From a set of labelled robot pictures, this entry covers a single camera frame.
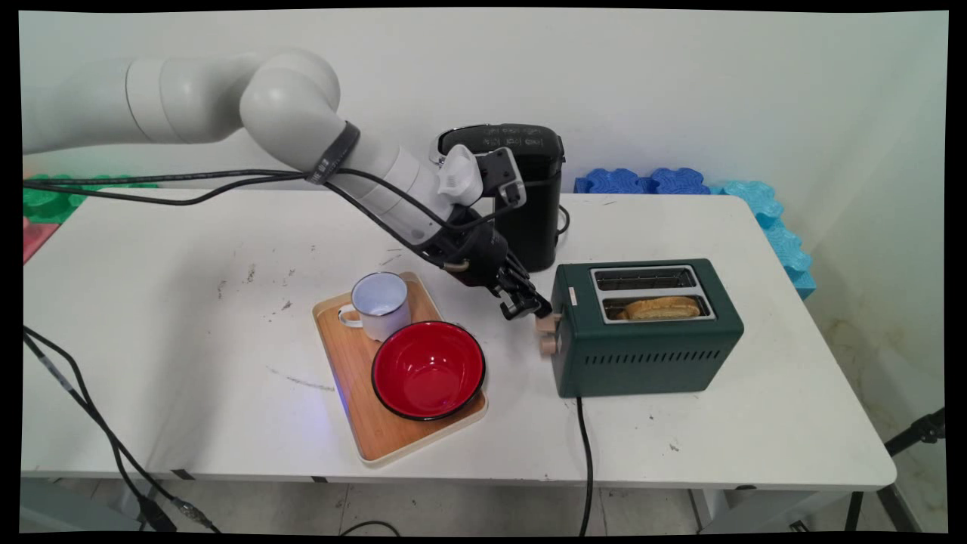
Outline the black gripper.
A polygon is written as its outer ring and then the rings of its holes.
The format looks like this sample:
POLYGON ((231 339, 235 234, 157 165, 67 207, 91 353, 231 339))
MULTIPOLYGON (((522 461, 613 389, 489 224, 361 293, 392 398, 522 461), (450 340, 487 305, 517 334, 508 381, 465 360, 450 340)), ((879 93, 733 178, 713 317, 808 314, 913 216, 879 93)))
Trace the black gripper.
POLYGON ((481 221, 469 230, 441 228, 434 235, 434 259, 462 285, 499 296, 506 320, 552 314, 551 303, 530 281, 492 221, 481 221))

